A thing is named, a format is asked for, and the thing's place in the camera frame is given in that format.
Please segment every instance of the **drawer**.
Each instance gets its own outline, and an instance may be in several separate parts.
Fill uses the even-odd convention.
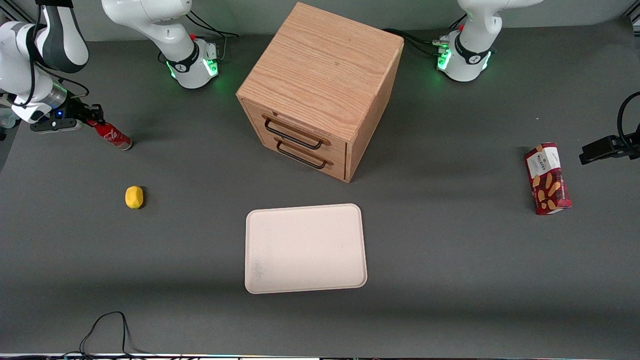
[[[306,148],[297,146],[277,136],[263,138],[263,144],[267,148],[279,152],[292,160],[344,181],[344,161],[324,159],[317,154],[312,154]]]
[[[309,154],[315,154],[332,162],[344,163],[346,142],[300,129],[283,119],[282,115],[274,115],[272,111],[266,111],[248,103],[244,105],[263,143],[276,136],[287,143],[297,145]]]

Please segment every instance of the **gray tabletop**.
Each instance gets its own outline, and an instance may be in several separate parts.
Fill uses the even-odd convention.
[[[441,33],[425,32],[425,37]],[[136,142],[21,126],[0,175],[0,349],[66,352],[121,310],[164,353],[379,357],[640,356],[640,163],[580,165],[640,88],[628,22],[506,29],[455,83],[405,49],[394,93],[344,184],[263,148],[235,91],[270,37],[230,41],[187,91],[146,42],[91,44],[76,78]],[[640,104],[628,108],[637,126]],[[557,142],[574,207],[534,214],[523,150]],[[130,185],[147,191],[139,211]],[[353,202],[369,280],[249,294],[251,210]],[[118,352],[106,319],[88,343]]]

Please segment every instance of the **wall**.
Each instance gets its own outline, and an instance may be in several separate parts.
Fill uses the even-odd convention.
[[[377,28],[444,28],[463,12],[455,0],[305,0],[306,3]],[[33,0],[17,0],[35,14]],[[296,0],[194,0],[193,9],[212,26],[240,34],[275,33]],[[591,25],[620,16],[633,0],[546,0],[502,13],[505,27]],[[139,33],[113,24],[100,0],[74,1],[84,37],[90,41],[131,40]],[[206,34],[183,19],[190,32]]]

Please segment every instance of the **red snack box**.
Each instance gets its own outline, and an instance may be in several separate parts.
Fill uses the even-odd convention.
[[[557,145],[543,143],[525,156],[536,214],[551,215],[571,207]]]

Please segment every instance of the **green led light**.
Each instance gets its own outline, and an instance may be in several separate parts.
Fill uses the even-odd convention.
[[[451,59],[451,50],[447,49],[447,51],[440,55],[440,57],[441,59],[438,61],[438,67],[440,70],[445,70],[449,64],[449,60]]]
[[[171,65],[169,65],[169,62],[166,62],[166,66],[169,68],[169,71],[171,72],[171,77],[175,79],[175,74],[173,73],[173,69],[171,68]]]
[[[211,77],[218,75],[218,62],[215,60],[202,59],[202,63]]]
[[[484,61],[484,65],[482,65],[482,69],[486,69],[486,66],[489,64],[489,58],[491,57],[491,51],[486,55],[486,60]]]

